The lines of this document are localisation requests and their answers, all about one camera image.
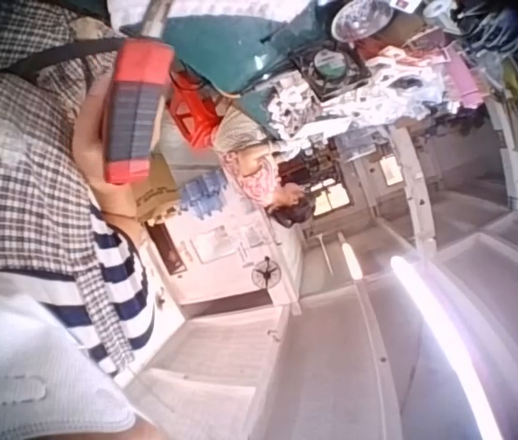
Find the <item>computer fan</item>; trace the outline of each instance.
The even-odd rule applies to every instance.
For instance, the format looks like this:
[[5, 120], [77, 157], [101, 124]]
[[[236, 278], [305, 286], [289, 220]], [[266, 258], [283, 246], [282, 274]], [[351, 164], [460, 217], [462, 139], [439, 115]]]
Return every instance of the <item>computer fan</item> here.
[[321, 103], [367, 83], [370, 71], [346, 43], [324, 41], [290, 57]]

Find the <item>window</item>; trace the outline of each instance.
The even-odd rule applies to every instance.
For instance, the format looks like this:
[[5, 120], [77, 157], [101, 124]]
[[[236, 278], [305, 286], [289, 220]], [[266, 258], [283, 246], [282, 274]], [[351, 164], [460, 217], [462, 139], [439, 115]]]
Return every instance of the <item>window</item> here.
[[316, 194], [314, 217], [350, 204], [350, 197], [344, 184], [334, 179], [326, 179], [313, 185], [310, 193]]
[[385, 176], [385, 182], [387, 186], [392, 186], [396, 183], [403, 182], [402, 170], [397, 163], [397, 159], [394, 154], [385, 156], [380, 160], [380, 168], [383, 170], [383, 176]]

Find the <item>pink clothing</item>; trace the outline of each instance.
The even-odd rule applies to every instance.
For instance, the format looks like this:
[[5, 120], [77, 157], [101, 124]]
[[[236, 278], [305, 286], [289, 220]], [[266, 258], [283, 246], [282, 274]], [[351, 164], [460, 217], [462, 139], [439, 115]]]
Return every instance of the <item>pink clothing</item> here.
[[236, 151], [218, 153], [222, 168], [237, 187], [252, 201], [261, 206], [273, 203], [275, 188], [279, 184], [277, 164], [271, 155], [259, 159], [260, 169], [250, 176], [242, 176]]

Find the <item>cardboard box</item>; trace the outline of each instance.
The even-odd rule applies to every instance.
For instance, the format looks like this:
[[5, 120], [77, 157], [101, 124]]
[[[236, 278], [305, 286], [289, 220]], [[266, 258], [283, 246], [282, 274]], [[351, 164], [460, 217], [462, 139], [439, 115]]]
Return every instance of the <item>cardboard box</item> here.
[[148, 178], [132, 183], [131, 186], [137, 201], [139, 222], [145, 223], [150, 219], [166, 218], [177, 212], [179, 192], [169, 165], [162, 155], [153, 155], [150, 160]]

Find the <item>hand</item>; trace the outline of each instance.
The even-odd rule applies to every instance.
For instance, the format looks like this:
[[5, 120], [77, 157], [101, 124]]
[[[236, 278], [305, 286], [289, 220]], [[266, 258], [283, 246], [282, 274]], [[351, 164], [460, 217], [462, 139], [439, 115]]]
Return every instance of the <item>hand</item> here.
[[92, 188], [103, 212], [134, 217], [137, 207], [130, 185], [107, 183], [104, 177], [102, 119], [111, 84], [111, 75], [102, 76], [85, 96], [85, 101], [75, 120], [72, 156], [78, 170]]

